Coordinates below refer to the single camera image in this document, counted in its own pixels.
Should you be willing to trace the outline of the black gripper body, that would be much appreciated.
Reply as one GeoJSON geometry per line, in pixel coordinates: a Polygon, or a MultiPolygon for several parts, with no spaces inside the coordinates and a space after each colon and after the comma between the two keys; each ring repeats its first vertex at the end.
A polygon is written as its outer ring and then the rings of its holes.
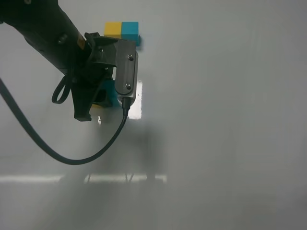
{"type": "Polygon", "coordinates": [[[74,90],[97,90],[111,79],[119,39],[99,33],[74,36],[74,90]]]}

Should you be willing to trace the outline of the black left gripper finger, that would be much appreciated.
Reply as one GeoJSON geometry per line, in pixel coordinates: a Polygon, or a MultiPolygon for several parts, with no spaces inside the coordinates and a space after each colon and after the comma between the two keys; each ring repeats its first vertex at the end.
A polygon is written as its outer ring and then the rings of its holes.
{"type": "Polygon", "coordinates": [[[103,89],[103,83],[98,87],[97,95],[94,99],[94,104],[98,104],[101,107],[112,107],[112,103],[108,98],[106,91],[103,89]]]}

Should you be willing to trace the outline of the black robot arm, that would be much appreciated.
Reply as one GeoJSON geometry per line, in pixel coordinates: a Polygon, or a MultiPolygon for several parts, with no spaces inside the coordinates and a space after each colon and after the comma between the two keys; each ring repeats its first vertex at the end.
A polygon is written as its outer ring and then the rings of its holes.
{"type": "Polygon", "coordinates": [[[26,42],[64,77],[52,95],[54,104],[72,95],[74,118],[90,121],[93,105],[111,108],[113,65],[103,60],[103,47],[116,42],[99,33],[82,35],[56,0],[2,0],[0,20],[20,32],[26,42]]]}

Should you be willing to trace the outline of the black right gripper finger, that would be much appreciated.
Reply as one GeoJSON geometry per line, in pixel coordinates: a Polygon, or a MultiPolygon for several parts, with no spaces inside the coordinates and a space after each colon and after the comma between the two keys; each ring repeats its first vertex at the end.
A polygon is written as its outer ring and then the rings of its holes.
{"type": "Polygon", "coordinates": [[[80,122],[91,121],[90,109],[93,104],[102,102],[102,96],[99,95],[100,84],[74,83],[71,87],[74,118],[80,122]]]}

